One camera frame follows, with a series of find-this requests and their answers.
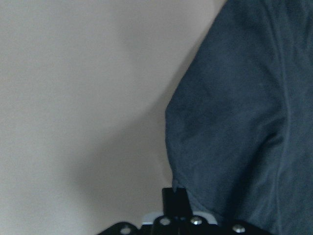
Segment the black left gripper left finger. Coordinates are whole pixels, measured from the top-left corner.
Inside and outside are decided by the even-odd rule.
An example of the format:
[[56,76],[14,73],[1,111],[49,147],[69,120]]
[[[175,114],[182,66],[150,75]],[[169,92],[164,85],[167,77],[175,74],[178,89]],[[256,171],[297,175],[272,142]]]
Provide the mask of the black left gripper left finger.
[[162,189],[163,214],[165,216],[174,217],[176,212],[176,193],[172,188]]

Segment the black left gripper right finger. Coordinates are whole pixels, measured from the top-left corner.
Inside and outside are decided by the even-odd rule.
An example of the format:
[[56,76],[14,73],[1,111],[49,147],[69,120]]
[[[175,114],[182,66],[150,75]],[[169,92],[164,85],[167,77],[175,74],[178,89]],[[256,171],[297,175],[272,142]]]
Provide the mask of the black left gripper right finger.
[[188,193],[185,188],[177,188],[176,197],[176,214],[178,217],[191,217],[192,209],[190,206]]

